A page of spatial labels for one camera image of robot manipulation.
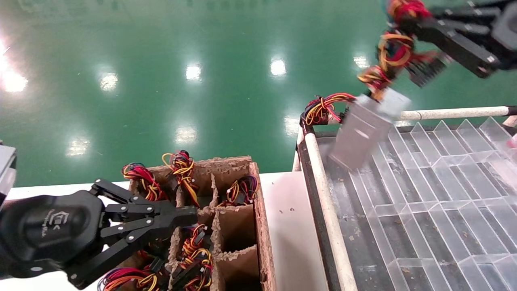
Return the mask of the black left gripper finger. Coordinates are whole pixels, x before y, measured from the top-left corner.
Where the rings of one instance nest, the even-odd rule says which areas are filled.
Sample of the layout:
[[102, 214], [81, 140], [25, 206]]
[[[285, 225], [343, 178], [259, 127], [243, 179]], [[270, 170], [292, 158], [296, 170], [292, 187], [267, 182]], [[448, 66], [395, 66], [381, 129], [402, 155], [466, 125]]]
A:
[[89, 193], [96, 197], [104, 196], [115, 201], [107, 205], [105, 213], [113, 221], [134, 221], [145, 217], [172, 221], [197, 221], [197, 210], [194, 206], [176, 207], [168, 200], [149, 201], [105, 179], [98, 179], [92, 184]]
[[105, 251], [67, 269], [69, 282], [79, 290], [91, 285], [127, 258], [157, 239], [171, 236], [177, 227], [191, 226], [196, 218], [144, 218], [102, 228], [97, 239]]

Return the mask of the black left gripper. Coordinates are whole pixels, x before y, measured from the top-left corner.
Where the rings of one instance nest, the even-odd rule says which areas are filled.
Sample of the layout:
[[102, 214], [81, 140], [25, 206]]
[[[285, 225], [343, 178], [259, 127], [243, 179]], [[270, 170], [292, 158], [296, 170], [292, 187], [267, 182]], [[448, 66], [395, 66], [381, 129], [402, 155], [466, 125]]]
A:
[[1, 279], [64, 270], [99, 252], [102, 200], [85, 190], [10, 201], [1, 210]]

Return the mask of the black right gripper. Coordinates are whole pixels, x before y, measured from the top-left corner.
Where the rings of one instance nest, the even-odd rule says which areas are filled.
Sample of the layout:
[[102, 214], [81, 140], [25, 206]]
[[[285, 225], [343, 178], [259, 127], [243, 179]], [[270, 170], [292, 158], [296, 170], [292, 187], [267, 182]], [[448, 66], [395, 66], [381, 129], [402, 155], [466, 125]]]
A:
[[434, 17], [403, 17], [402, 31], [434, 44], [480, 78], [497, 70], [515, 70], [517, 4], [515, 0], [466, 0], [432, 6]]

